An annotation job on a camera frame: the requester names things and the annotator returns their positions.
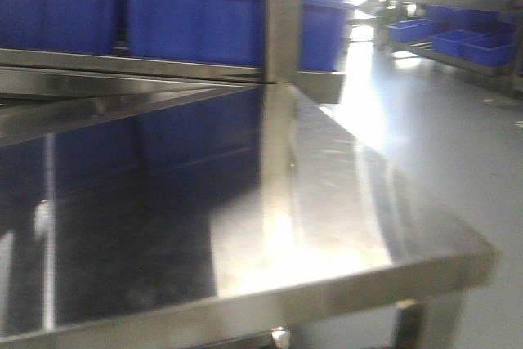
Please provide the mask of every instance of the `storage rack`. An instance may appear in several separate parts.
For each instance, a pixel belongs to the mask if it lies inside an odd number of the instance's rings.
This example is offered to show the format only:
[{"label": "storage rack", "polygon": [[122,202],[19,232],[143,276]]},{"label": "storage rack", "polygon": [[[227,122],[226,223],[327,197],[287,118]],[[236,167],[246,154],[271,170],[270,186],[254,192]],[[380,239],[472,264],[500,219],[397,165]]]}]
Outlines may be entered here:
[{"label": "storage rack", "polygon": [[[344,73],[297,69],[301,0],[265,3],[263,68],[0,48],[0,95],[71,98],[136,94],[181,89],[181,81],[195,81],[194,88],[224,83],[294,83],[317,102],[337,103]],[[159,90],[154,82],[158,78],[172,83],[162,83],[163,90]]]},{"label": "storage rack", "polygon": [[518,91],[523,91],[523,78],[520,76],[520,65],[523,61],[523,0],[396,0],[399,7],[405,3],[436,5],[436,6],[451,6],[463,7],[483,11],[504,11],[515,12],[517,14],[516,24],[516,54],[512,61],[507,65],[499,67],[490,67],[487,65],[480,65],[470,62],[460,57],[449,56],[444,53],[439,53],[431,49],[431,42],[429,39],[401,43],[395,40],[388,40],[392,48],[400,51],[408,51],[419,56],[426,57],[452,65],[460,69],[465,69],[476,74],[484,75],[491,78],[499,79],[501,85],[506,89],[506,93],[513,95]]}]

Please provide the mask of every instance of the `table top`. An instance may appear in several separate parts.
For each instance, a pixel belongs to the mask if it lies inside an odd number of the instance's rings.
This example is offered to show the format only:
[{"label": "table top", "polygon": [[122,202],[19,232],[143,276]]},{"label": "table top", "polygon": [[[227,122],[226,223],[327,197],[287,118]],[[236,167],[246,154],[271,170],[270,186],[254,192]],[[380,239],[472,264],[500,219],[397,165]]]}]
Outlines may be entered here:
[{"label": "table top", "polygon": [[495,259],[288,85],[0,112],[0,204],[0,348],[194,347],[484,284]]}]

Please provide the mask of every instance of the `metal rail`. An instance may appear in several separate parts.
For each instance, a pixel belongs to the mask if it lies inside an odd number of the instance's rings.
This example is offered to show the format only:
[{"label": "metal rail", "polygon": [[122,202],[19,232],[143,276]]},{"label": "metal rail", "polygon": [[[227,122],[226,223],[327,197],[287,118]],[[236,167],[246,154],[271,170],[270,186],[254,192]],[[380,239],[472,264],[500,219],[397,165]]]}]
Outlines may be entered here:
[{"label": "metal rail", "polygon": [[401,43],[399,41],[389,40],[389,45],[401,51],[407,51],[426,57],[427,59],[437,60],[440,63],[446,65],[452,65],[454,67],[459,67],[460,69],[465,69],[467,71],[472,71],[481,75],[486,75],[490,77],[506,75],[511,71],[510,65],[503,65],[499,67],[490,67],[488,65],[480,65],[478,63],[473,63],[471,61],[465,60],[461,57],[446,55],[438,51],[433,51],[431,49],[431,43],[428,41],[421,43]]}]

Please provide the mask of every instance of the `metal shelf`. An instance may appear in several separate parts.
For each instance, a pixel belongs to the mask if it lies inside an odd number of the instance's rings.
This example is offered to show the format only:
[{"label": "metal shelf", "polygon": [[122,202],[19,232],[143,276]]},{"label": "metal shelf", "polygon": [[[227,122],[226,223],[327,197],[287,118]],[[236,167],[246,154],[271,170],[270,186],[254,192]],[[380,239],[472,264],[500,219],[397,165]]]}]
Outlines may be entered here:
[{"label": "metal shelf", "polygon": [[445,53],[440,53],[433,51],[431,49],[431,43],[428,41],[415,42],[415,43],[401,43],[399,41],[389,40],[389,45],[401,51],[407,51],[426,57],[427,59],[437,60],[440,63],[446,65],[452,65],[454,67],[459,67],[460,69],[465,69],[467,71],[472,71],[477,74],[496,77],[499,75],[510,74],[511,67],[510,65],[503,65],[499,67],[489,67],[488,65],[479,65],[471,61],[462,59],[456,56],[446,55]]},{"label": "metal shelf", "polygon": [[523,7],[523,0],[396,0],[398,2],[433,4],[473,8],[487,11],[515,11]]},{"label": "metal shelf", "polygon": [[[344,76],[300,71],[297,85],[317,102],[338,103]],[[259,67],[0,48],[0,94],[4,96],[112,96],[262,82]]]}]

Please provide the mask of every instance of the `floor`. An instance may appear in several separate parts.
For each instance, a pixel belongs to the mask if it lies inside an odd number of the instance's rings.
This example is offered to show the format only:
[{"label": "floor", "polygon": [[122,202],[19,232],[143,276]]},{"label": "floor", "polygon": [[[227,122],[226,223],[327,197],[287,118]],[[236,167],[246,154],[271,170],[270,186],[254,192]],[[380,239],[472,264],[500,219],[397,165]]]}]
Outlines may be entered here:
[{"label": "floor", "polygon": [[[369,42],[350,45],[346,71],[341,103],[327,105],[326,112],[450,206],[502,254],[493,283],[466,295],[456,349],[520,348],[523,100],[503,96],[495,85],[467,72],[392,54]],[[312,330],[321,332],[315,339],[329,349],[352,349],[366,338],[377,345],[389,334],[379,330],[387,327],[388,316],[390,311],[364,315],[343,338],[329,333],[335,321]],[[378,327],[371,330],[373,324]]]}]

